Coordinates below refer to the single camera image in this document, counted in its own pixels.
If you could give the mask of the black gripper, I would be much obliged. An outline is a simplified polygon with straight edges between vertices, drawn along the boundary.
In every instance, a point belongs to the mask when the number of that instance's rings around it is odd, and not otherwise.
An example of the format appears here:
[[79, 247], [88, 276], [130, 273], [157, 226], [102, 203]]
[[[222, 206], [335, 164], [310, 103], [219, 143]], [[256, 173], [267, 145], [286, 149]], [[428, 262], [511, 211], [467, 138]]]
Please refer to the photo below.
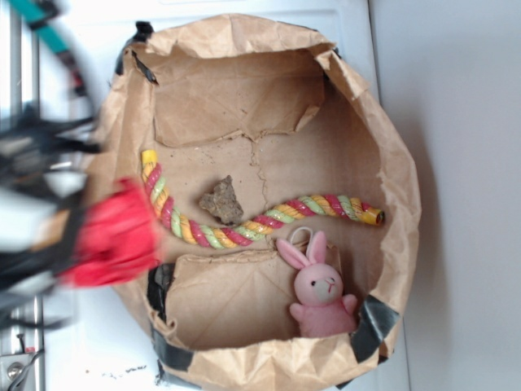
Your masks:
[[87, 182], [75, 159], [101, 147], [86, 136], [92, 116], [48, 121], [26, 109], [2, 125], [1, 324], [24, 326], [13, 311], [49, 292], [75, 264]]

